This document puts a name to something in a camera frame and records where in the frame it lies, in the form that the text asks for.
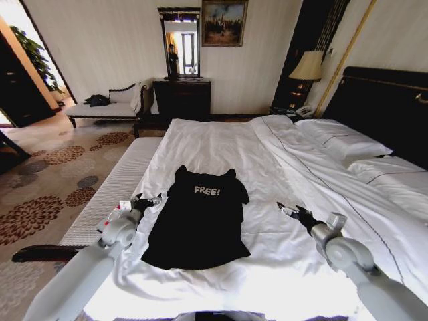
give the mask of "painting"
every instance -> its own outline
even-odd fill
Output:
[[[202,46],[242,47],[248,0],[202,1]]]

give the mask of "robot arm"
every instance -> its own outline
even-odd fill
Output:
[[[278,203],[281,212],[297,219],[316,241],[330,266],[342,270],[355,283],[362,303],[378,321],[423,321],[428,307],[406,286],[390,279],[376,266],[370,250],[342,236],[346,217],[332,213],[327,224],[302,207],[298,211]]]
[[[144,210],[160,197],[140,199],[131,211],[108,224],[101,239],[85,247],[39,292],[24,321],[74,321],[102,282],[114,261],[134,240]]]

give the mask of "carpet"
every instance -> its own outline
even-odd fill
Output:
[[[13,263],[12,255],[30,245],[58,244],[134,140],[131,122],[76,123],[73,129],[59,112],[25,128],[3,129],[32,157],[0,175],[0,320],[22,320],[62,266]],[[164,133],[142,130],[140,136]]]

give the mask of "headboard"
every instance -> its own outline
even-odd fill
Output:
[[[347,67],[323,118],[428,169],[428,73]]]

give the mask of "lampshade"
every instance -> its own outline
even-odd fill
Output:
[[[321,79],[322,51],[305,51],[297,67],[288,76],[302,80]]]

